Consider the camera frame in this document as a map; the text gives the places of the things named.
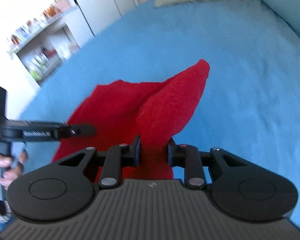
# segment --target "gray ridged panel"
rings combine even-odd
[[[0,236],[4,240],[298,240],[300,230],[288,219],[264,224],[235,220],[217,210],[203,191],[187,190],[179,180],[126,179],[117,189],[101,191],[76,217],[46,225],[17,220]]]

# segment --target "red object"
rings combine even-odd
[[[140,135],[140,165],[124,168],[122,178],[172,179],[172,169],[166,163],[167,143],[192,117],[209,69],[209,64],[201,59],[165,82],[129,83],[118,80],[96,86],[68,123],[92,124],[97,135],[62,140],[53,161],[89,146],[106,151],[113,145],[130,144],[135,135]]]

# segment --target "blue bed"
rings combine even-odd
[[[164,81],[201,58],[211,67],[206,88],[175,141],[220,146],[290,179],[300,227],[300,39],[261,0],[141,4],[64,63],[21,118],[66,121],[97,84]],[[26,171],[57,146],[28,144]]]

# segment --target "blue bed sheet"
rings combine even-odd
[[[22,119],[66,121],[97,84],[161,82],[199,59],[210,75],[175,141],[220,146],[290,179],[299,191],[291,219],[300,227],[300,39],[261,0],[141,4],[64,63]],[[28,144],[26,171],[47,164],[57,146]]]

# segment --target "red cloth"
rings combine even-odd
[[[167,143],[192,117],[209,70],[209,64],[201,59],[165,82],[118,80],[96,86],[68,121],[94,125],[96,136],[63,140],[53,161],[89,146],[106,151],[113,145],[130,144],[140,135],[140,165],[124,168],[122,178],[172,179],[172,169],[166,163]]]

